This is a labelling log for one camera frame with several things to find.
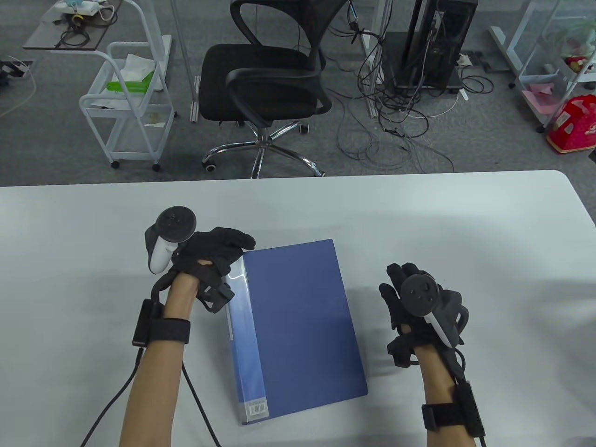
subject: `forearm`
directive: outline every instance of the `forearm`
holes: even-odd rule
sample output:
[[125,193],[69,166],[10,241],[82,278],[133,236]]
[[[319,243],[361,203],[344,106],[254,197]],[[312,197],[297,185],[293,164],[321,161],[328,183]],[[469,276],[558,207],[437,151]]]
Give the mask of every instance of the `forearm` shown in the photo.
[[[198,280],[180,274],[164,309],[165,318],[190,319]],[[120,447],[169,447],[178,400],[184,344],[149,344],[132,384],[120,436]]]
[[[434,346],[414,349],[420,362],[426,403],[451,403],[455,382],[445,368]],[[438,432],[428,432],[428,447],[475,447],[464,426],[441,427]]]

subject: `red bag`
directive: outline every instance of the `red bag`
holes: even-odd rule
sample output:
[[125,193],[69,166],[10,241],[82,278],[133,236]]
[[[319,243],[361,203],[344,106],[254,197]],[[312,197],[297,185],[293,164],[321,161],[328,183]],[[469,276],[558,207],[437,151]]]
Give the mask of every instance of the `red bag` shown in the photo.
[[561,154],[596,148],[596,96],[578,96],[565,104],[547,141]]

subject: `barcode label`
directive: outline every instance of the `barcode label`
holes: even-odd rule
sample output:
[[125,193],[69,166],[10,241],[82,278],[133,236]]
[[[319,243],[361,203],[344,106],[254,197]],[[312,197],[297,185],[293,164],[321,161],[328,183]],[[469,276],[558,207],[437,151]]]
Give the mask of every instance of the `barcode label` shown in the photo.
[[249,415],[257,416],[258,414],[263,414],[267,411],[267,407],[264,402],[256,403],[249,407]]

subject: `black office chair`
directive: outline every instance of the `black office chair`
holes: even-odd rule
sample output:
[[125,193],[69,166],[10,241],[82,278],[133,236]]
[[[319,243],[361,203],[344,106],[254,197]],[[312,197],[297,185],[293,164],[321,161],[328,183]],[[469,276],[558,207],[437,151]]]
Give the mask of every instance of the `black office chair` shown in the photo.
[[[327,27],[346,1],[232,0],[232,19],[250,44],[222,44],[209,48],[201,73],[199,110],[204,118],[212,121],[240,124],[246,121],[256,140],[211,149],[203,157],[203,167],[207,171],[215,170],[212,157],[216,154],[256,149],[251,178],[259,178],[267,150],[304,163],[315,176],[325,175],[314,162],[274,142],[292,129],[299,128],[301,133],[307,133],[308,124],[301,120],[326,113],[331,108],[331,101],[321,84],[325,58],[319,46]],[[246,3],[275,8],[296,20],[310,43],[310,54],[262,45],[240,15],[240,7]],[[293,121],[270,134],[274,120]]]

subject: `chair seat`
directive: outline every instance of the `chair seat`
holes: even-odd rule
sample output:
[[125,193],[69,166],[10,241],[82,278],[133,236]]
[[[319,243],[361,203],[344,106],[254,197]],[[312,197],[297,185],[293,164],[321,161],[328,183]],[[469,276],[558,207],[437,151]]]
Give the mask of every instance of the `chair seat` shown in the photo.
[[[201,115],[212,121],[243,121],[246,117],[228,95],[229,72],[242,68],[304,69],[307,56],[275,46],[222,44],[209,48],[203,60],[198,103]],[[287,85],[250,83],[239,93],[265,120],[302,119],[312,116],[317,99],[308,91]]]

